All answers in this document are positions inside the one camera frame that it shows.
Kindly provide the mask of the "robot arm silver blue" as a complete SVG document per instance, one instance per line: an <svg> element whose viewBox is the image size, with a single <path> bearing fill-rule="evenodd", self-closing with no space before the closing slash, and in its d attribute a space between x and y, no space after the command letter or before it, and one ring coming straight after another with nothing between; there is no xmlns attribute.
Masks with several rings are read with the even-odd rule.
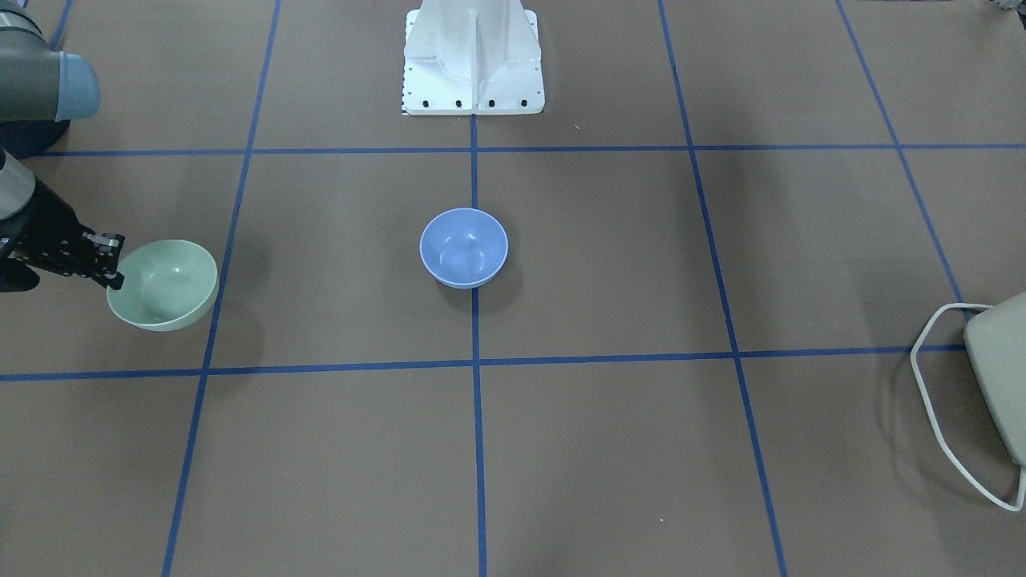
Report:
<svg viewBox="0 0 1026 577"><path fill-rule="evenodd" d="M2 3L2 121L54 125L98 113L98 77L79 54L52 49L22 1ZM123 235L100 234L34 175L21 156L2 149L2 291L28 292L40 270L122 288Z"/></svg>

